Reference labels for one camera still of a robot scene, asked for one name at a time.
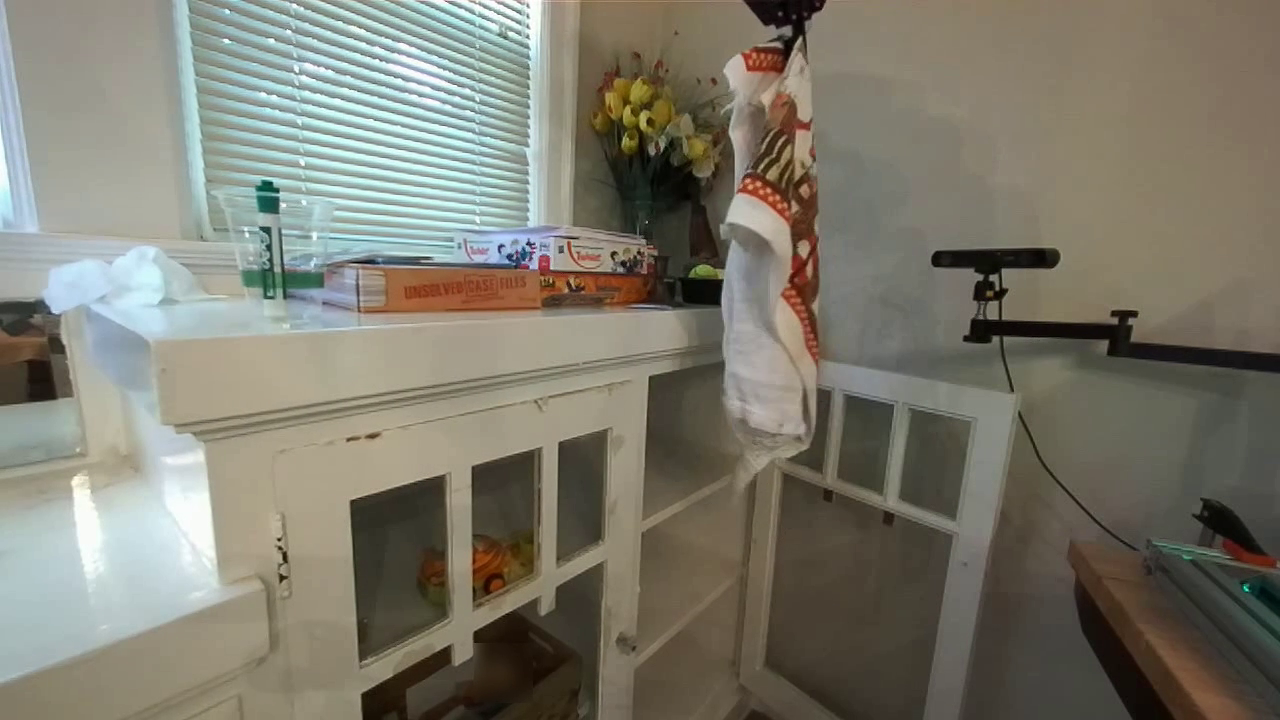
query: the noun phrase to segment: box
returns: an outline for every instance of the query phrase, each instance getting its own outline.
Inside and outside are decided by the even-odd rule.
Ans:
[[[435,653],[366,693],[366,720],[572,720],[580,659],[526,616],[475,632],[475,659]]]
[[[509,263],[532,271],[623,271],[653,278],[656,249],[645,237],[599,228],[509,228],[457,246],[469,263]]]
[[[475,263],[335,263],[324,271],[324,288],[292,295],[355,313],[623,310],[653,300],[653,278]]]

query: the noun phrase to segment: patterned towel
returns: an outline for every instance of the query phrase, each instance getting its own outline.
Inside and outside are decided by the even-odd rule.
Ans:
[[[815,430],[815,152],[805,39],[728,60],[737,195],[725,217],[725,407],[748,483]]]

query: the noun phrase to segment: window blind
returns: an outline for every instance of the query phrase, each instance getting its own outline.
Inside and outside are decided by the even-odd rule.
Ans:
[[[345,249],[417,254],[528,224],[538,0],[190,0],[218,191],[333,200]]]
[[[16,95],[10,5],[0,0],[0,233],[35,228],[23,114]]]

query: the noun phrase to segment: black cable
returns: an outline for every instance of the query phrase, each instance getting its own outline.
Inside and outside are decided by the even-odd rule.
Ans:
[[[1012,370],[1010,370],[1010,352],[1003,352],[1003,335],[996,335],[996,348],[1000,348],[1003,388],[1015,392],[1015,380],[1012,380]],[[1041,442],[1035,442],[1035,433],[1033,433],[1033,423],[1030,423],[1025,413],[1015,413],[1015,423],[1025,430],[1025,442],[1030,442],[1041,473],[1045,473],[1102,532],[1109,532],[1109,537],[1112,537],[1118,543],[1126,543],[1127,554],[1140,554],[1134,542],[1126,542],[1112,524],[1104,524],[1104,520],[1056,478],[1056,469],[1045,462]]]

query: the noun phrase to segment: countertop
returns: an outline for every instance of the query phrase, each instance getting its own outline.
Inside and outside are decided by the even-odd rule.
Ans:
[[[0,609],[0,717],[136,717],[269,657],[263,586],[136,478],[0,483]]]
[[[153,392],[163,423],[199,430],[480,380],[719,355],[719,310],[335,313],[269,300],[94,310],[89,352],[118,386]]]

